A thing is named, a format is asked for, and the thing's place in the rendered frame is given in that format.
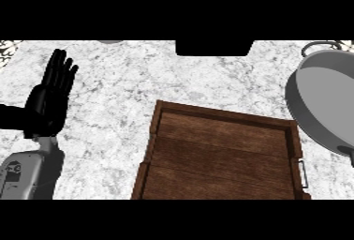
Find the grey metal pot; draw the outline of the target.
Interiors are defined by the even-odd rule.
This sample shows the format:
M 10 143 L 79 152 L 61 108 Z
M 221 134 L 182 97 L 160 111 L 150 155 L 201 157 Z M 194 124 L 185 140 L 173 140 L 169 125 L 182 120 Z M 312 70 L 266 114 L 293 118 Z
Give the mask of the grey metal pot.
M 308 137 L 354 167 L 354 52 L 340 42 L 312 41 L 284 86 L 289 112 Z

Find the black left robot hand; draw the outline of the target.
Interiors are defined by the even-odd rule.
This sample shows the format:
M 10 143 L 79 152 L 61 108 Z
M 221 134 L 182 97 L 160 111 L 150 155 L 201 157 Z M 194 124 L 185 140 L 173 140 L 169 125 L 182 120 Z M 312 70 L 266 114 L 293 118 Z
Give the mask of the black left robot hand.
M 23 131 L 23 138 L 53 137 L 63 128 L 69 94 L 78 66 L 66 51 L 54 49 L 41 83 L 32 88 L 24 107 L 0 104 L 0 129 Z

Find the brown wooden tray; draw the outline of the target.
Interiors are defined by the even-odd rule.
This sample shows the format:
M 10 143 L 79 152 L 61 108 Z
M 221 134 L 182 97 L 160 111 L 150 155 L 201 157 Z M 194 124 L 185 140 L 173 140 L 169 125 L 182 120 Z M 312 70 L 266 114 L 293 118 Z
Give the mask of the brown wooden tray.
M 159 100 L 131 198 L 308 200 L 297 124 Z

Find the black appliance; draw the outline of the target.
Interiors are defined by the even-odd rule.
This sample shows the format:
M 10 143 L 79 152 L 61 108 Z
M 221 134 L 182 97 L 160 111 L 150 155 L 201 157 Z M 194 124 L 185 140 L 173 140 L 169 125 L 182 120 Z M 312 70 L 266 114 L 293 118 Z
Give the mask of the black appliance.
M 176 40 L 175 53 L 179 56 L 246 56 L 250 40 Z

